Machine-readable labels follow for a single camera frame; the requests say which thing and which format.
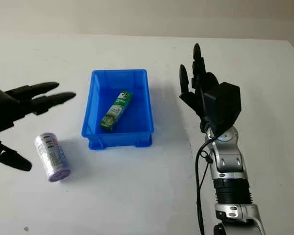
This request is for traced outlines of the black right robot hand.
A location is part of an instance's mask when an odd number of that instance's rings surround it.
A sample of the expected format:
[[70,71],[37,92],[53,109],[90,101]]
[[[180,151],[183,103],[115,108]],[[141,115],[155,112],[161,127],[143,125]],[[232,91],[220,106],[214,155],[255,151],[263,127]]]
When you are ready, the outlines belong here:
[[204,94],[214,86],[217,86],[219,82],[213,73],[206,71],[204,58],[201,55],[201,49],[198,43],[194,45],[193,49],[192,73],[191,86],[195,90],[194,92],[189,91],[186,68],[184,65],[180,65],[179,82],[181,95],[179,97],[195,111],[200,120],[205,120]]

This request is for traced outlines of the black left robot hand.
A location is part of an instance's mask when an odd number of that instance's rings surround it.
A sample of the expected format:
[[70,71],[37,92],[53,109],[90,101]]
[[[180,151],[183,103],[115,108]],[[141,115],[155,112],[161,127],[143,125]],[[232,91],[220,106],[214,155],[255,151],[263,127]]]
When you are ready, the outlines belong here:
[[[45,82],[32,86],[25,85],[5,92],[0,90],[0,132],[13,127],[15,121],[28,114],[41,115],[53,106],[63,104],[76,96],[74,92],[45,96],[45,93],[58,86],[57,82]],[[32,168],[29,160],[3,145],[1,141],[0,163],[21,171],[30,171]]]

